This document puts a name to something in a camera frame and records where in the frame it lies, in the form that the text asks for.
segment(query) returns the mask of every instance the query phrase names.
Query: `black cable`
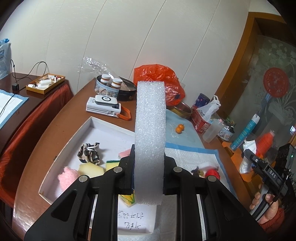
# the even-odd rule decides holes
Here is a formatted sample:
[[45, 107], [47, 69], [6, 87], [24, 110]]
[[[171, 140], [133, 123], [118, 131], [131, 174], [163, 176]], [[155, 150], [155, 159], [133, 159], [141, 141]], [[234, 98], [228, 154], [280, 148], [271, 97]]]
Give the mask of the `black cable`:
[[0, 116], [2, 115], [2, 112], [5, 110], [6, 106], [8, 105], [8, 102], [12, 99], [12, 97], [14, 96], [15, 94], [13, 94], [10, 99], [7, 101], [7, 103], [5, 104], [5, 106], [3, 107], [3, 109], [1, 110], [0, 112]]
[[285, 186], [286, 181], [287, 181], [287, 179], [289, 178], [289, 176], [290, 176], [290, 171], [288, 170], [288, 173], [287, 173], [287, 175], [286, 175], [286, 178], [285, 178], [285, 180], [284, 180], [284, 182], [283, 182], [283, 184], [282, 184], [282, 186], [281, 186], [281, 188], [280, 188], [280, 190], [279, 190], [277, 196], [275, 196], [275, 197], [273, 198], [272, 203], [269, 205], [269, 207], [271, 207], [271, 205], [274, 204], [274, 203], [278, 200], [279, 196], [281, 195], [281, 191], [282, 191], [283, 187]]
[[[12, 74], [12, 76], [13, 76], [13, 73], [12, 73], [12, 63], [11, 63], [11, 62], [13, 63], [14, 73], [15, 73], [15, 64], [14, 64], [13, 60], [11, 59], [11, 60], [10, 60], [11, 74]], [[33, 80], [32, 80], [30, 77], [28, 77], [28, 76], [29, 76], [30, 73], [33, 71], [34, 67], [35, 67], [37, 64], [40, 64], [40, 63], [45, 63], [45, 70], [44, 70], [44, 73], [43, 73], [43, 75], [45, 75], [46, 69], [48, 69], [47, 63], [44, 62], [44, 61], [39, 61], [39, 62], [37, 62], [37, 63], [33, 66], [33, 68], [31, 69], [31, 71], [30, 71], [26, 76], [24, 76], [24, 77], [22, 77], [22, 78], [17, 78], [16, 75], [14, 75], [13, 77], [15, 78], [16, 83], [18, 82], [18, 80], [22, 80], [22, 79], [25, 79], [25, 78], [29, 78], [31, 81], [33, 81]]]
[[8, 105], [9, 101], [13, 98], [13, 96], [15, 96], [15, 94], [13, 94], [10, 99], [7, 101], [7, 103], [5, 104], [5, 106], [3, 107], [3, 109], [0, 112], [0, 116], [2, 115], [2, 112], [5, 110], [6, 106]]
[[[13, 70], [14, 70], [14, 73], [15, 73], [15, 64], [14, 64], [13, 60], [11, 59], [11, 60], [10, 60], [11, 75], [13, 76], [13, 72], [12, 72], [12, 63], [11, 63], [11, 62], [13, 63]], [[32, 80], [30, 77], [28, 77], [28, 76], [29, 76], [30, 73], [33, 71], [34, 67], [35, 67], [37, 64], [40, 64], [40, 63], [45, 63], [45, 70], [44, 70], [44, 73], [43, 73], [43, 75], [45, 75], [46, 69], [48, 69], [47, 63], [44, 62], [44, 61], [40, 61], [40, 62], [37, 62], [37, 63], [33, 66], [33, 68], [31, 69], [31, 71], [30, 71], [26, 76], [24, 76], [24, 77], [22, 77], [22, 78], [17, 78], [16, 75], [14, 75], [13, 77], [15, 78], [15, 82], [17, 83], [17, 80], [22, 80], [22, 79], [25, 79], [25, 78], [29, 78], [31, 81], [33, 81], [33, 80]], [[9, 101], [13, 98], [13, 96], [15, 96], [15, 94], [13, 94], [13, 95], [10, 97], [10, 99], [7, 101], [7, 103], [5, 104], [5, 106], [2, 108], [2, 110], [1, 110], [1, 112], [0, 112], [0, 116], [2, 115], [2, 112], [4, 112], [6, 106], [8, 105]]]

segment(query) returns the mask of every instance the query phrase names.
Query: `tin can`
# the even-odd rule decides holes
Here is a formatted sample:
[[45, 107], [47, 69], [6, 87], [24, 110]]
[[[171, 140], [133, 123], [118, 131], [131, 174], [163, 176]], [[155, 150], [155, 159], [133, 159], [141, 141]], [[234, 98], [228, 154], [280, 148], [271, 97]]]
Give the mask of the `tin can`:
[[226, 121], [222, 122], [223, 128], [220, 130], [217, 136], [219, 136], [224, 141], [229, 141], [231, 137], [234, 135], [233, 127]]
[[200, 93], [198, 98], [195, 101], [194, 106], [196, 108], [199, 108], [199, 107], [205, 106], [209, 102], [210, 102], [210, 99], [207, 96], [205, 96], [204, 94]]

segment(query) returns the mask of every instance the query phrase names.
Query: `small orange fruit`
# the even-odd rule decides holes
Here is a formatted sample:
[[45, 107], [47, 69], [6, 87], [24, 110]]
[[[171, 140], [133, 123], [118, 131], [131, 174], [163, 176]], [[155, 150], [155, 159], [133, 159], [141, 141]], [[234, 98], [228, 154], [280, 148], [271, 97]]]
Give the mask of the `small orange fruit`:
[[177, 127], [177, 128], [176, 128], [176, 132], [177, 132], [178, 134], [181, 134], [181, 133], [182, 133], [182, 129], [181, 129], [180, 127]]
[[182, 130], [185, 129], [184, 125], [183, 124], [178, 124], [178, 127], [180, 127]]

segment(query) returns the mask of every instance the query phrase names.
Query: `red ball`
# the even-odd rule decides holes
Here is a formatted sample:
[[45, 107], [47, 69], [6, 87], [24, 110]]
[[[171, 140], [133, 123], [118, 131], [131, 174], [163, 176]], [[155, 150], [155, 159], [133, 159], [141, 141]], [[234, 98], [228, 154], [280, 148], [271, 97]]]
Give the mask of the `red ball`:
[[215, 169], [210, 169], [206, 172], [205, 177], [207, 176], [215, 176], [217, 179], [220, 180], [220, 174], [218, 171], [216, 171]]

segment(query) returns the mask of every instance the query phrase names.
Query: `cardboard tray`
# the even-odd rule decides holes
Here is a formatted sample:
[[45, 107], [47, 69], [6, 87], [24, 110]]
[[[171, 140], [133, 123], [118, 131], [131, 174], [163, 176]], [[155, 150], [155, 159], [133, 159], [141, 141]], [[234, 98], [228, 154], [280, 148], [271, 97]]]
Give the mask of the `cardboard tray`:
[[[51, 86], [49, 86], [48, 88], [46, 88], [45, 90], [39, 90], [39, 89], [31, 88], [31, 87], [28, 86], [29, 84], [34, 84], [34, 85], [36, 85], [36, 83], [37, 83], [39, 80], [41, 80], [43, 77], [46, 77], [46, 76], [48, 76], [48, 75], [55, 75], [55, 76], [57, 76], [57, 77], [60, 77], [61, 79], [60, 79], [59, 81], [57, 81], [56, 83], [52, 84]], [[63, 81], [65, 81], [65, 76], [63, 76], [63, 75], [59, 75], [59, 74], [50, 74], [50, 73], [47, 73], [47, 74], [45, 74], [45, 75], [43, 75], [43, 76], [41, 76], [41, 77], [39, 77], [39, 78], [37, 78], [37, 79], [31, 81], [30, 83], [28, 83], [28, 84], [26, 85], [26, 90], [33, 91], [33, 92], [36, 92], [36, 93], [39, 93], [39, 94], [43, 94], [43, 95], [45, 95], [47, 92], [49, 92], [51, 89], [53, 89], [54, 87], [56, 87], [57, 85], [59, 85], [59, 84], [62, 83]]]
[[[100, 166], [106, 161], [118, 160], [118, 154], [130, 149], [135, 142], [135, 133], [109, 122], [90, 117], [71, 137], [48, 170], [39, 189], [39, 195], [52, 204], [61, 194], [57, 176], [65, 166], [78, 170], [81, 164], [77, 153], [83, 143], [99, 142]], [[91, 216], [94, 216], [95, 205]], [[118, 200], [118, 235], [144, 235], [154, 231], [156, 206], [134, 204], [127, 207]]]

